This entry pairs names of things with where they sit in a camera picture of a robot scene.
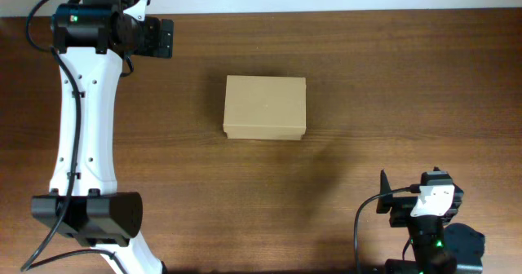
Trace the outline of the cardboard box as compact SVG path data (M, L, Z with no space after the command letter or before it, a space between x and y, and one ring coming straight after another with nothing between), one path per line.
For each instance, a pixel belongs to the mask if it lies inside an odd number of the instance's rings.
M300 140L307 129L306 79L229 75L223 131L229 139Z

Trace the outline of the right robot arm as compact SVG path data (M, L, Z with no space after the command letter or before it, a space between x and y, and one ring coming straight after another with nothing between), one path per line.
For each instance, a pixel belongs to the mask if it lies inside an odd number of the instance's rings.
M387 175L380 173L376 212L389 214L393 228L406 228L407 246L414 260L388 259L385 273L391 274L481 274L485 235L463 223L452 223L464 196L449 173L435 168L424 172L420 183L407 188L411 197L398 197Z

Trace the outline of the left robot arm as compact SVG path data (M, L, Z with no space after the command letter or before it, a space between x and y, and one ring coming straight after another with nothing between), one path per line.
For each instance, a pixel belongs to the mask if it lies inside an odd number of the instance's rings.
M146 13L151 0L68 0L51 17L49 52L60 68L57 160L32 216L49 236L99 254L116 273L164 273L142 233L143 202L119 192L113 164L117 84L133 73L135 55L169 59L174 24Z

